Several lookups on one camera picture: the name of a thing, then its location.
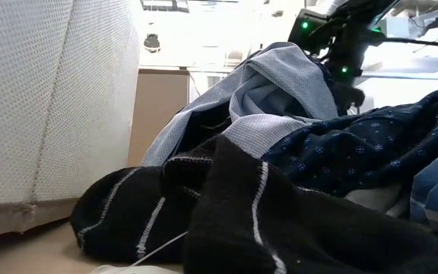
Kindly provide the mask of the black round ceiling fixture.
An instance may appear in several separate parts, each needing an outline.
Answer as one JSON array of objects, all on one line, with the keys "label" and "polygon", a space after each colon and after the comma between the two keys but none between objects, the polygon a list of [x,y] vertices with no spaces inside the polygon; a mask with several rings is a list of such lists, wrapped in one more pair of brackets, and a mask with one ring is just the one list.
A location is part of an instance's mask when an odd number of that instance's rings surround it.
[{"label": "black round ceiling fixture", "polygon": [[144,40],[144,48],[150,53],[160,52],[160,41],[158,35],[155,33],[149,33]]}]

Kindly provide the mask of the navy dotted garment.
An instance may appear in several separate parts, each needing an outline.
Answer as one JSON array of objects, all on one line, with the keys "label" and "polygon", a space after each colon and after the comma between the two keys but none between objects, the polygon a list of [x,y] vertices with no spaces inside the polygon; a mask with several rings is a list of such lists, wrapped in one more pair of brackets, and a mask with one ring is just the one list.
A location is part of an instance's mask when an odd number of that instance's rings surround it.
[{"label": "navy dotted garment", "polygon": [[438,157],[438,91],[413,104],[360,115],[342,89],[292,43],[273,43],[180,110],[142,164],[205,163],[224,174],[262,166],[334,196],[410,186]]}]

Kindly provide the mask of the cardboard box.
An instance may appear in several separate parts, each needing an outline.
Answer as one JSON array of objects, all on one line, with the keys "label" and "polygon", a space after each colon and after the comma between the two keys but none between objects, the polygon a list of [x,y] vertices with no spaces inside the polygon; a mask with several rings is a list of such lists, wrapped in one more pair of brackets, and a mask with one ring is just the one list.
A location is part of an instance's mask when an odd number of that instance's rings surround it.
[{"label": "cardboard box", "polygon": [[0,0],[0,234],[66,218],[126,165],[139,0]]},{"label": "cardboard box", "polygon": [[157,135],[188,103],[189,73],[187,71],[150,68],[139,70],[128,166],[134,167],[140,164]]}]

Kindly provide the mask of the lower cardboard box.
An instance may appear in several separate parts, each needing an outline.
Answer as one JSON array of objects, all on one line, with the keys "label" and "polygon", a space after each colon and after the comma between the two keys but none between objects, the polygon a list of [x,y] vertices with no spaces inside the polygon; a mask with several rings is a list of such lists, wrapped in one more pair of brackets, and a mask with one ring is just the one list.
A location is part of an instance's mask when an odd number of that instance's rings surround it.
[{"label": "lower cardboard box", "polygon": [[66,218],[126,165],[139,0],[0,0],[0,234]]}]

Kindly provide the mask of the grey sock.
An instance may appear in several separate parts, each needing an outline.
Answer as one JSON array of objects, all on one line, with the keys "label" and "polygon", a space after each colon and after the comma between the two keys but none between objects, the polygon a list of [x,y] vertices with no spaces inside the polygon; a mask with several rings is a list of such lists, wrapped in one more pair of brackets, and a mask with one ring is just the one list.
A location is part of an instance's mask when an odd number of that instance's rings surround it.
[{"label": "grey sock", "polygon": [[399,184],[376,189],[353,190],[345,199],[398,218],[408,211],[410,195]]}]

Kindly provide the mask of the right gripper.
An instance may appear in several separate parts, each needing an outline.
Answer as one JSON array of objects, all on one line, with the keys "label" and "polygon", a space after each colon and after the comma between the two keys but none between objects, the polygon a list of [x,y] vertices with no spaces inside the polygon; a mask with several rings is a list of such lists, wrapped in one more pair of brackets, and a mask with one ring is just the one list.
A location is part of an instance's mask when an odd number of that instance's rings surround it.
[{"label": "right gripper", "polygon": [[352,87],[355,78],[361,75],[363,63],[363,43],[356,40],[337,38],[330,46],[325,63],[334,83],[340,107],[350,109],[360,107],[365,101],[365,93]]}]

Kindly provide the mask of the upper cardboard box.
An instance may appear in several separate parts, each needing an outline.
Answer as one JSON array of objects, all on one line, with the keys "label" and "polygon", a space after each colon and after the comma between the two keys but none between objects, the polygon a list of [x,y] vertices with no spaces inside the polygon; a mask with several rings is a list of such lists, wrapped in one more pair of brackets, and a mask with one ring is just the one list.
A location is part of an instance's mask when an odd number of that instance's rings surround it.
[{"label": "upper cardboard box", "polygon": [[187,71],[150,68],[139,70],[128,166],[134,167],[140,164],[157,135],[188,103],[189,73]]}]

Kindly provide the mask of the grey horizontal beam with lights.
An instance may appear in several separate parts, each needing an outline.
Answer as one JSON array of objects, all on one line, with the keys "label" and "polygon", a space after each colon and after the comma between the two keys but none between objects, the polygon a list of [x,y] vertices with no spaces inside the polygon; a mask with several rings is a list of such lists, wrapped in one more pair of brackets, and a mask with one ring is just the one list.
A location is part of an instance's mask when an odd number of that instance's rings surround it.
[{"label": "grey horizontal beam with lights", "polygon": [[437,73],[363,72],[360,78],[396,78],[438,81]]}]

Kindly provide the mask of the black sock with white stripes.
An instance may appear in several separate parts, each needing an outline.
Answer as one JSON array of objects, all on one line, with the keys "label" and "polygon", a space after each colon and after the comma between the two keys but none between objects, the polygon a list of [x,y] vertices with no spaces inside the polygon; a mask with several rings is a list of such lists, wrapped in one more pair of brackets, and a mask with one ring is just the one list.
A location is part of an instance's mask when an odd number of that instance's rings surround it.
[{"label": "black sock with white stripes", "polygon": [[184,274],[438,274],[428,232],[314,190],[224,137],[159,167],[115,171],[71,226],[105,261],[180,261]]}]

